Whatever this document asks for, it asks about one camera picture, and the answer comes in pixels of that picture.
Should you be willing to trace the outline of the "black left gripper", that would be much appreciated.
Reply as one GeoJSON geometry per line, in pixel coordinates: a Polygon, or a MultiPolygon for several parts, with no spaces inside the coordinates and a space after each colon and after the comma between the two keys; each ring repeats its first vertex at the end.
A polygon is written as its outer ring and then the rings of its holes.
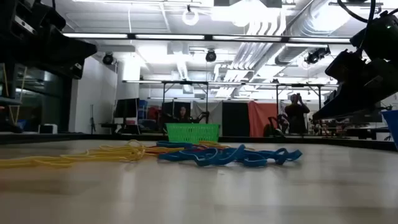
{"type": "Polygon", "coordinates": [[[1,45],[19,51],[43,53],[48,62],[73,62],[52,65],[19,60],[18,63],[54,75],[82,78],[84,59],[97,53],[97,46],[62,34],[65,19],[57,12],[57,3],[41,0],[1,0],[1,45]]]}

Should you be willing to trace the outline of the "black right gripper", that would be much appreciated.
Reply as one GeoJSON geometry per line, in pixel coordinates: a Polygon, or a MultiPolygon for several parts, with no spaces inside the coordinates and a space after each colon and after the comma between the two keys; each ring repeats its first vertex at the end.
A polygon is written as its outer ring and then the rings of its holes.
{"type": "Polygon", "coordinates": [[[345,118],[375,110],[376,104],[397,93],[397,67],[385,60],[373,60],[349,72],[343,84],[313,114],[314,120],[345,118]]]}

